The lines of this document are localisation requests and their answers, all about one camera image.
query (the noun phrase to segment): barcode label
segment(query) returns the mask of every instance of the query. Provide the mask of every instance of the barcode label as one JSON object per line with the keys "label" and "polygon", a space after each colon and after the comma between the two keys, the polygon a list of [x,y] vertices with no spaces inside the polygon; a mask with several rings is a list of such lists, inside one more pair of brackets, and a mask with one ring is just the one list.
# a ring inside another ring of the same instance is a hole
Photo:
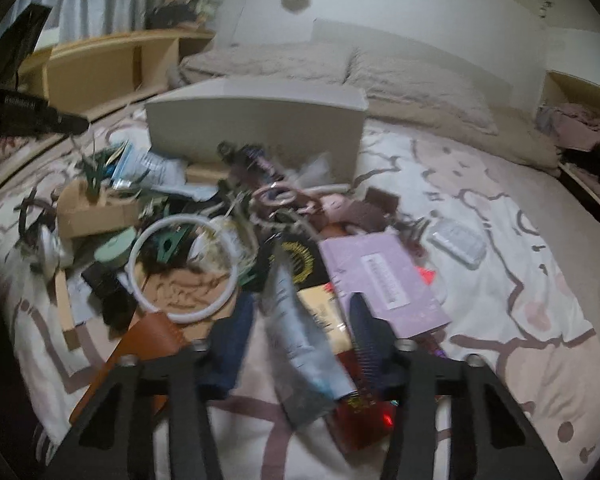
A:
{"label": "barcode label", "polygon": [[407,293],[391,272],[384,256],[380,253],[367,254],[361,258],[366,273],[376,288],[376,292],[387,310],[405,306],[410,303]]}

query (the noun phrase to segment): purple notebook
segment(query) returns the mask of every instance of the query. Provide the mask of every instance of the purple notebook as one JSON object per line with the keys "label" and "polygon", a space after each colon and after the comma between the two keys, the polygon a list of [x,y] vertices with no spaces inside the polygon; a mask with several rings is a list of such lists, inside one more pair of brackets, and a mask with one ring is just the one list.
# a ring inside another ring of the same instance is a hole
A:
{"label": "purple notebook", "polygon": [[391,323],[398,338],[451,321],[395,235],[330,238],[320,242],[320,251],[347,317],[349,298],[362,292],[374,316]]}

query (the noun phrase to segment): screw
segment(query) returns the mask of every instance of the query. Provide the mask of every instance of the screw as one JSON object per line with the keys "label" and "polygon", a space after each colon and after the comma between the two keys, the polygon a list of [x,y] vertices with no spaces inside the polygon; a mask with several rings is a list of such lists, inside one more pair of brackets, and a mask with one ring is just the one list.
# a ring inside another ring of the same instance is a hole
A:
{"label": "screw", "polygon": [[120,366],[136,366],[138,362],[138,356],[131,354],[123,355],[118,359],[118,364]]}
{"label": "screw", "polygon": [[479,354],[469,354],[465,360],[466,363],[473,368],[481,368],[487,364],[484,358]]}
{"label": "screw", "polygon": [[196,352],[206,352],[209,350],[209,343],[206,339],[194,339],[191,346]]}
{"label": "screw", "polygon": [[397,339],[394,344],[400,352],[415,352],[418,349],[418,344],[413,339]]}

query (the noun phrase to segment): red object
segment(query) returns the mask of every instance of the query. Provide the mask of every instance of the red object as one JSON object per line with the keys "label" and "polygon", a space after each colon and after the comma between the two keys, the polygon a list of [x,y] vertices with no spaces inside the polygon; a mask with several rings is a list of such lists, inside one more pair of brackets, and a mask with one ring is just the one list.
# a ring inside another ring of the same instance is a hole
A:
{"label": "red object", "polygon": [[422,276],[422,279],[427,285],[431,285],[431,283],[433,283],[433,280],[436,279],[435,270],[425,269],[424,267],[417,267],[417,269],[420,275]]}
{"label": "red object", "polygon": [[337,355],[358,392],[341,399],[327,417],[333,440],[341,452],[348,454],[382,440],[394,426],[395,407],[375,399],[363,386],[362,369],[353,350]]}

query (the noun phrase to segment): curtain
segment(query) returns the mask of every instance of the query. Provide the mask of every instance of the curtain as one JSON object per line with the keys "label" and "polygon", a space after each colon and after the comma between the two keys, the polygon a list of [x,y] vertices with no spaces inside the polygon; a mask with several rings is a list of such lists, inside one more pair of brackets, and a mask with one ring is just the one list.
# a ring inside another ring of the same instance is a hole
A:
{"label": "curtain", "polygon": [[60,43],[144,28],[144,14],[164,0],[16,0],[0,36],[31,3],[51,7],[45,29],[59,27]]}

